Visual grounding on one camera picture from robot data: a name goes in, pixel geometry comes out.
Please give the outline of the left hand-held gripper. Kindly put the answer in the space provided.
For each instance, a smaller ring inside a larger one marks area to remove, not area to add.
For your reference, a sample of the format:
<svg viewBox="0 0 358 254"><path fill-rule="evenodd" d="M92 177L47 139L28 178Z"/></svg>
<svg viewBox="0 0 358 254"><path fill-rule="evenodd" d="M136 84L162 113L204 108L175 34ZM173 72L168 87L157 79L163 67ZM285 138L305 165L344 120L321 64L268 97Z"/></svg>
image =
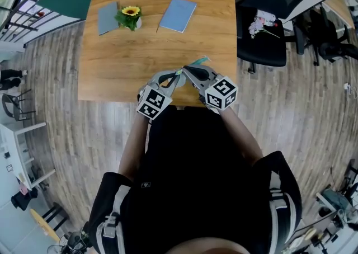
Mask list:
<svg viewBox="0 0 358 254"><path fill-rule="evenodd" d="M177 75L175 70L157 72L142 87L138 94L136 111L145 117L154 120L172 102L172 94L176 88L181 88L186 83L183 74ZM168 80L166 86L161 83Z"/></svg>

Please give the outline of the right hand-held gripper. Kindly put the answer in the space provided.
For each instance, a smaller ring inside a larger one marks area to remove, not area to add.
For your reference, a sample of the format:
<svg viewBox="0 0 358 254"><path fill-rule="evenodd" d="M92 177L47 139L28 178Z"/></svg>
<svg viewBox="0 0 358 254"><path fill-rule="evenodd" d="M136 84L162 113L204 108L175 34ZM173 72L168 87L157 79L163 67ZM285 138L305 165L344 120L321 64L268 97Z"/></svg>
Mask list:
<svg viewBox="0 0 358 254"><path fill-rule="evenodd" d="M199 100L215 113L224 111L237 99L237 85L227 76L205 65L190 64L182 68L186 79L199 92Z"/></svg>

